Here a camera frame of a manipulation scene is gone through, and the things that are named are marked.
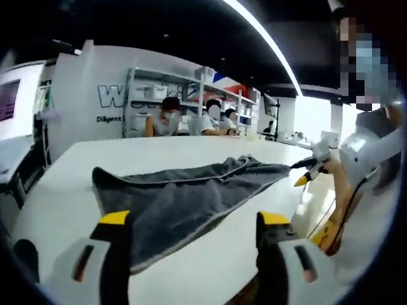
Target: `gray towel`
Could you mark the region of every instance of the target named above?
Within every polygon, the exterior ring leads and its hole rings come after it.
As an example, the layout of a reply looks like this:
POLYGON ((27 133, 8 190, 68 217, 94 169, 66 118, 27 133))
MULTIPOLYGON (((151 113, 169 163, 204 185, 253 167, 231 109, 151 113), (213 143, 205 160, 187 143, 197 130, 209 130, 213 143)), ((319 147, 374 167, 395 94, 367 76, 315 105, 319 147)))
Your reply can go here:
POLYGON ((134 214, 130 270, 136 273, 202 235, 289 171, 286 165, 242 156, 126 177, 97 167, 92 179, 103 215, 123 210, 134 214))

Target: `black ceiling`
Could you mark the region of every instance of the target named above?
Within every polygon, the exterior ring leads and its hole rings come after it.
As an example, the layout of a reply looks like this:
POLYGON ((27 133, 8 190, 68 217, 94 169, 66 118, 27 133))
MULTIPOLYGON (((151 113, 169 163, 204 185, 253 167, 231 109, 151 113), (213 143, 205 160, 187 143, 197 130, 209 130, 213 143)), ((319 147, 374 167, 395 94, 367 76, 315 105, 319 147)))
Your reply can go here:
MULTIPOLYGON (((274 38, 300 84, 337 87, 327 0, 240 2, 274 38)), ((222 0, 40 0, 28 5, 20 14, 23 26, 8 33, 20 61, 56 57, 94 39, 208 65, 250 86, 291 83, 270 47, 222 0)))

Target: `ceiling light strip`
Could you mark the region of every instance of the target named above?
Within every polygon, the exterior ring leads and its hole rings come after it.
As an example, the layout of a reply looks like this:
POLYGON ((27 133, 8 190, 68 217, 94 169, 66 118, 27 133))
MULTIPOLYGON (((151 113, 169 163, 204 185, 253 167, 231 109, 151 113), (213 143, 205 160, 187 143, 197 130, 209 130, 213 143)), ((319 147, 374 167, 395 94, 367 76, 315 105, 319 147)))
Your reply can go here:
POLYGON ((293 85, 297 91, 297 94, 299 96, 303 96, 300 85, 298 84, 297 79, 295 78, 293 70, 291 69, 286 58, 280 51, 280 48, 277 46, 277 44, 274 42, 274 40, 271 38, 271 36, 267 33, 266 29, 237 0, 223 0, 223 1, 226 4, 228 4, 231 8, 233 8, 235 11, 237 11, 243 18, 245 18, 256 29, 256 31, 261 35, 261 37, 263 37, 263 39, 268 43, 270 48, 274 51, 277 58, 281 61, 281 64, 283 65, 283 67, 286 69, 286 72, 287 72, 288 76, 290 77, 291 81, 293 82, 293 85))

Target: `white table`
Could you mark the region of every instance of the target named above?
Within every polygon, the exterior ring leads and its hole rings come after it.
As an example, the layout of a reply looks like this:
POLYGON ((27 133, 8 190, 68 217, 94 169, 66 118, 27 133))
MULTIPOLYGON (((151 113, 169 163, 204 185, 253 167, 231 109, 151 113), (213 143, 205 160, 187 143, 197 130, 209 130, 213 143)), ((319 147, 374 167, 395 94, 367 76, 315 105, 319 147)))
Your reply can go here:
MULTIPOLYGON (((89 237, 101 214, 92 191, 95 166, 129 175, 188 168, 251 154, 267 163, 294 162, 311 151, 238 137, 161 137, 83 142, 65 152, 27 197, 12 240, 31 240, 39 252, 40 279, 79 237, 89 237)), ((294 170, 241 206, 213 231, 130 277, 131 304, 224 304, 256 274, 256 213, 293 216, 302 188, 294 170)))

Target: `shelving unit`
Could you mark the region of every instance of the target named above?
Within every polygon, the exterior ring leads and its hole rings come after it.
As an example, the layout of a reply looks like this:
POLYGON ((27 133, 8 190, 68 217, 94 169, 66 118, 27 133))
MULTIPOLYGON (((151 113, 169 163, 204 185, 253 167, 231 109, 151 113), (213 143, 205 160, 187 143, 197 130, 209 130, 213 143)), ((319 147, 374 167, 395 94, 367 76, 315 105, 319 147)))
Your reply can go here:
POLYGON ((222 97, 231 98, 235 100, 238 104, 236 112, 238 115, 237 125, 239 126, 240 118, 247 118, 251 119, 251 116, 246 116, 240 114, 240 110, 242 107, 242 103, 246 103, 249 105, 255 105, 256 103, 252 100, 245 98, 242 96, 242 91, 239 91, 239 94, 229 92, 220 88, 216 88, 212 85, 205 84, 205 76, 202 74, 201 80, 195 78, 189 78, 187 76, 180 76, 177 74, 163 72, 163 71, 154 71, 154 70, 146 70, 146 69, 133 69, 130 68, 127 72, 126 77, 126 85, 125 85, 125 96, 124 96, 124 103, 123 103, 123 117, 122 117, 122 137, 125 138, 127 135, 127 112, 128 108, 132 107, 132 102, 142 102, 142 103, 153 103, 153 104, 161 104, 162 100, 157 99, 150 99, 150 98, 138 98, 137 100, 129 101, 130 95, 130 87, 132 82, 137 79, 144 79, 150 81, 159 81, 161 83, 170 83, 175 84, 183 87, 183 100, 181 101, 181 105, 184 107, 190 107, 198 109, 198 116, 202 115, 203 110, 203 103, 204 103, 204 92, 211 92, 216 95, 220 95, 222 97), (188 90, 190 88, 194 88, 199 96, 198 96, 198 103, 195 102, 188 102, 188 90))

